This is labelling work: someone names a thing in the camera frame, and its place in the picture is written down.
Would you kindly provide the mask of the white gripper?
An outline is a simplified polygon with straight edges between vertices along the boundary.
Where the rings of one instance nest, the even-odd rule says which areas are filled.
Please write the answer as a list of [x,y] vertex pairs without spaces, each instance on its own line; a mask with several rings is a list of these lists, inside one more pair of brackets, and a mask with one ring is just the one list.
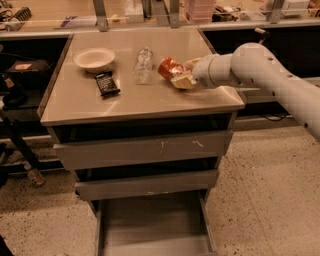
[[193,89],[198,83],[201,87],[209,89],[215,88],[216,84],[213,82],[211,75],[211,65],[213,61],[218,57],[218,54],[207,55],[203,58],[194,58],[187,60],[183,63],[183,66],[192,70],[191,75],[181,75],[171,80],[171,83],[178,89]]

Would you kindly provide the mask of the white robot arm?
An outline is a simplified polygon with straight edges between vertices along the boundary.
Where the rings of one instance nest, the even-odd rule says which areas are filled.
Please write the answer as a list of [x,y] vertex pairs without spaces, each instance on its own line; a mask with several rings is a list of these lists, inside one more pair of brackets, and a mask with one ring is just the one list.
[[192,62],[192,70],[179,72],[170,82],[179,89],[195,85],[258,87],[275,100],[320,141],[320,88],[290,73],[262,44],[246,43],[232,54],[213,54]]

